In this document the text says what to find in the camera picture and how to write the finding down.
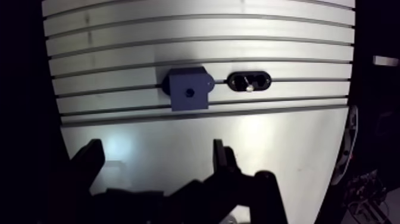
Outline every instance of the cable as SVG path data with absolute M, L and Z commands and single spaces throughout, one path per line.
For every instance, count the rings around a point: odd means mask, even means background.
M 349 110 L 348 127 L 345 129 L 345 134 L 343 137 L 344 141 L 346 142 L 347 147 L 349 147 L 347 139 L 350 138 L 350 134 L 346 134 L 346 133 L 349 133 L 349 131 L 353 130 L 353 129 L 354 129 L 354 137 L 351 142 L 350 149 L 348 151 L 348 155 L 347 155 L 346 162 L 345 162 L 345 168 L 342 172 L 340 172 L 340 166 L 342 166 L 341 165 L 342 162 L 339 160 L 336 163 L 335 172 L 334 172 L 332 180 L 330 182 L 331 185 L 337 185 L 342 180 L 342 178 L 344 177 L 344 175 L 347 172 L 347 168 L 349 167 L 349 163 L 350 163 L 350 159 L 352 157 L 355 141 L 357 140 L 357 135 L 358 135 L 358 107 L 356 105 L 352 106 L 351 109 Z
M 358 219 L 351 213 L 349 207 L 347 207 L 347 211 L 349 211 L 349 214 L 351 215 L 351 217 L 353 217 L 353 219 L 358 223 L 358 224 L 362 224 L 360 221 L 358 221 Z
M 387 211 L 387 213 L 386 213 L 386 219 L 382 222 L 382 223 L 385 223 L 385 222 L 389 219 L 390 208 L 389 208 L 388 204 L 386 203 L 386 201 L 383 201 L 382 203 L 385 205 L 386 211 Z

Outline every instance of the metal plate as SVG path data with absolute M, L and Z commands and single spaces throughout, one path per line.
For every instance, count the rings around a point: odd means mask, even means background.
M 290 224 L 314 223 L 342 138 L 346 108 L 248 116 L 65 127 L 69 155 L 100 138 L 106 163 L 92 193 L 106 188 L 171 194 L 212 174 L 212 140 L 231 146 L 242 171 L 275 173 Z
M 348 94 L 349 82 L 274 82 L 261 92 L 234 92 L 227 85 L 216 85 L 208 94 L 212 102 L 240 101 L 255 99 L 285 99 L 298 97 L 331 97 Z M 160 89 L 92 94 L 57 99 L 60 113 L 110 110 L 170 105 L 169 96 Z
M 347 7 L 354 7 L 354 0 L 322 0 L 333 4 L 343 5 Z M 118 0 L 45 0 L 42 2 L 43 16 L 53 15 L 64 11 L 75 10 L 81 7 L 88 7 L 91 5 L 118 2 Z
M 65 77 L 53 80 L 53 87 L 57 95 L 79 94 L 106 89 L 139 88 L 141 86 L 161 84 L 167 72 L 173 67 L 195 66 L 199 66 L 199 64 L 147 67 Z M 340 80 L 351 77 L 351 64 L 246 61 L 204 63 L 201 66 L 205 67 L 214 80 L 225 80 L 234 71 L 266 71 L 272 76 L 273 80 Z
M 286 39 L 353 43 L 354 30 L 298 21 L 245 18 L 170 20 L 91 30 L 46 42 L 48 55 L 113 45 L 141 45 L 196 39 Z
M 122 66 L 193 60 L 353 59 L 353 47 L 287 41 L 203 41 L 165 43 L 110 49 L 49 61 L 53 75 L 89 72 Z
M 247 15 L 307 18 L 354 25 L 351 10 L 300 1 L 282 0 L 169 0 L 133 1 L 90 8 L 44 21 L 46 36 L 102 24 L 155 17 Z
M 309 108 L 315 106 L 332 106 L 346 105 L 346 98 L 326 98 L 326 99 L 298 99 L 298 100 L 282 100 L 270 102 L 246 102 L 236 104 L 210 105 L 207 110 L 189 110 L 189 111 L 174 111 L 170 108 L 152 109 L 152 110 L 132 110 L 122 112 L 95 113 L 73 116 L 63 116 L 61 121 L 64 125 L 89 125 L 102 122 L 121 122 L 132 120 L 145 120 L 154 118 L 170 118 L 177 116 L 198 115 L 211 116 L 212 114 L 220 113 L 243 113 L 244 111 L 274 111 L 282 108 Z

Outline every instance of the slotted aluminum panel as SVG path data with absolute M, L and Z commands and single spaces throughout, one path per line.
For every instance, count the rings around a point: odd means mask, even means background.
M 277 175 L 290 224 L 315 221 L 347 115 L 354 1 L 42 6 L 68 153 L 91 138 L 104 143 L 107 161 L 93 193 L 117 187 L 170 194 L 211 174 L 211 142 L 221 138 L 245 173 Z M 169 69 L 193 66 L 217 81 L 209 109 L 172 112 L 159 85 Z M 270 74 L 268 90 L 233 92 L 224 83 L 232 72 L 254 70 Z

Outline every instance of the dark blue block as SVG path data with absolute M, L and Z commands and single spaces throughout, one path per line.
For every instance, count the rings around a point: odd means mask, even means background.
M 168 73 L 173 111 L 208 109 L 214 79 L 202 67 L 172 69 Z

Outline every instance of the black oval bracket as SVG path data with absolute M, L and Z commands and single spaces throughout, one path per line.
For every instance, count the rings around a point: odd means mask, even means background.
M 264 91 L 271 86 L 271 76 L 265 71 L 236 71 L 226 80 L 229 88 L 236 92 Z

